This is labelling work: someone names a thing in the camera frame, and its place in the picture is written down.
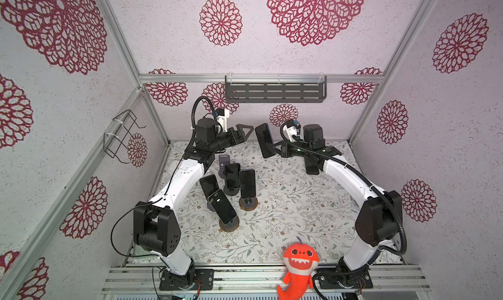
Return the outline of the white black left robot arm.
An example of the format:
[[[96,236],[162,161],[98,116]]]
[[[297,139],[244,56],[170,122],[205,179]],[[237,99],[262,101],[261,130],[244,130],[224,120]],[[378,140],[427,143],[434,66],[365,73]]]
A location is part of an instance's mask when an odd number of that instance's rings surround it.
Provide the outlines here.
[[[200,119],[193,125],[193,137],[169,183],[149,202],[139,202],[133,209],[134,243],[159,257],[170,273],[185,276],[193,267],[193,260],[179,246],[179,207],[207,173],[216,152],[244,143],[253,130],[245,124],[225,128],[217,119]]]

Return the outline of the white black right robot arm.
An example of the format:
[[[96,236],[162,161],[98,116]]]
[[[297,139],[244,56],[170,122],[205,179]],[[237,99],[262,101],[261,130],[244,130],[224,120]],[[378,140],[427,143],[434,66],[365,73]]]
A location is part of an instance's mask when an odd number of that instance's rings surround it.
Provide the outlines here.
[[[292,119],[280,126],[282,156],[304,156],[308,166],[335,179],[353,198],[360,211],[355,221],[357,237],[343,256],[341,271],[348,274],[368,268],[387,251],[403,256],[407,251],[403,226],[402,197],[395,191],[385,191],[352,166],[334,146],[326,145],[322,128],[317,124],[304,127]]]

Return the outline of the black smartphone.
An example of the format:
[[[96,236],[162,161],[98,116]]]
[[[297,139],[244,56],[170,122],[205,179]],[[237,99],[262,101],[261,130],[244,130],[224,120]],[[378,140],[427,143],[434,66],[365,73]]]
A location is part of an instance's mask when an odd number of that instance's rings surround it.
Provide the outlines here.
[[[275,144],[272,140],[271,131],[267,123],[263,123],[255,128],[263,158],[268,159],[276,155]]]

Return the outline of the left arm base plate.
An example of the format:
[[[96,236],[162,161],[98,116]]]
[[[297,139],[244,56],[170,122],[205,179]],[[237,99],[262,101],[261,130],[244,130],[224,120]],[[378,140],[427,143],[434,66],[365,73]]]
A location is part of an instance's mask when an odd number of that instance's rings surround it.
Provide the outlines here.
[[[184,276],[162,271],[160,291],[207,291],[213,289],[213,269],[190,269]]]

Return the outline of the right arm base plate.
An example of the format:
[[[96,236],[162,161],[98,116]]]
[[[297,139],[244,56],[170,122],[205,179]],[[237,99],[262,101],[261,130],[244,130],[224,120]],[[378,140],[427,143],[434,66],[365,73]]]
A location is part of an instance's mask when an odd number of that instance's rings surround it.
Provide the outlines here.
[[[314,275],[322,289],[372,289],[369,266],[350,271],[342,267],[322,267]]]

